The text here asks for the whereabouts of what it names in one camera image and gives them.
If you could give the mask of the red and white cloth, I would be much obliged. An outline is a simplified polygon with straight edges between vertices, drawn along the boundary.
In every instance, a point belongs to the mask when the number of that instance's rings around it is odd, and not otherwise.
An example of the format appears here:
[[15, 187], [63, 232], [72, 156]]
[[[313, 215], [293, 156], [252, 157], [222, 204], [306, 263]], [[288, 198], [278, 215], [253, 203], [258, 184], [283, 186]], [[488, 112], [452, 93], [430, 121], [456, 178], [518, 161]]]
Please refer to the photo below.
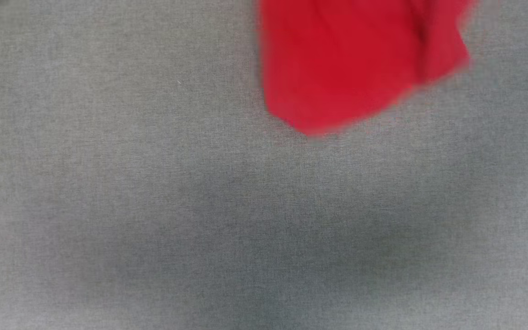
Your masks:
[[258, 0], [268, 112], [307, 135], [385, 110], [464, 65], [474, 0]]

